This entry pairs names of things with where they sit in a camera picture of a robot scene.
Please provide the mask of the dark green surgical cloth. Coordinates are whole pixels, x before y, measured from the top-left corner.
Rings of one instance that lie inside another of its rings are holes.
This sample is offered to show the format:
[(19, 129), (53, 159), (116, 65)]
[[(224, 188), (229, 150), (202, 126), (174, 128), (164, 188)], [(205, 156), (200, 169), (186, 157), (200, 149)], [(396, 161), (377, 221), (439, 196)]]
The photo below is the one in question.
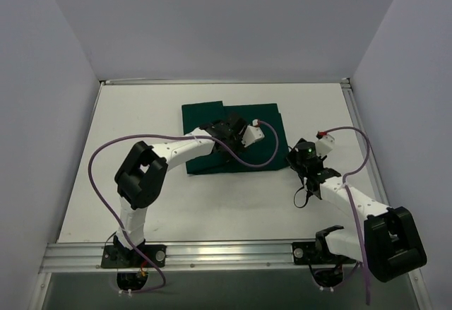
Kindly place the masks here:
[[(182, 105), (183, 133), (187, 134), (195, 128), (216, 120), (226, 120), (231, 114), (238, 114), (247, 122), (259, 119), (267, 122), (275, 129), (279, 144), (275, 144), (275, 136), (267, 127), (262, 126), (264, 139), (251, 145), (239, 156), (245, 162), (262, 164), (269, 160), (275, 148), (278, 152), (271, 163), (262, 167), (262, 171), (275, 171), (288, 166), (286, 156), (289, 148), (283, 126), (282, 116), (276, 103), (257, 105), (224, 105), (221, 101), (202, 102)], [(198, 157), (186, 163), (186, 172), (191, 175), (252, 172), (253, 168), (236, 161), (229, 153), (214, 153)]]

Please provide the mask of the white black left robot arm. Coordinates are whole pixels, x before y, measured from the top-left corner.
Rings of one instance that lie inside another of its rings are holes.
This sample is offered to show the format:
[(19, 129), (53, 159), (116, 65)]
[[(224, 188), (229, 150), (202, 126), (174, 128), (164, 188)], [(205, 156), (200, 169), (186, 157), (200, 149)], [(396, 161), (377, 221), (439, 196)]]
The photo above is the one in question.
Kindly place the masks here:
[(117, 259), (126, 267), (137, 266), (143, 257), (144, 224), (147, 208), (156, 201), (166, 174), (190, 160), (219, 152), (222, 141), (238, 154), (245, 149), (243, 137), (248, 123), (237, 114), (226, 120), (195, 128), (177, 140), (148, 145), (135, 143), (114, 177), (120, 195), (122, 225), (117, 230)]

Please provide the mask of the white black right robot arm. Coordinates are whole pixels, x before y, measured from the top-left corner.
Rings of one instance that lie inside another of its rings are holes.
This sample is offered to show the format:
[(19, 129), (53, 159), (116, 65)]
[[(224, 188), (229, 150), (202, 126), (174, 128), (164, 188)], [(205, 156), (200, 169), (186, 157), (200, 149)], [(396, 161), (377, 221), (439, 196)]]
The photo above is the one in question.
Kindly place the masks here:
[(333, 144), (300, 138), (287, 155), (307, 197), (334, 205), (353, 222), (351, 227), (332, 225), (317, 231), (315, 257), (324, 263), (341, 256), (367, 263), (381, 282), (425, 266), (427, 254), (411, 212), (375, 201), (345, 182), (341, 173), (325, 167)]

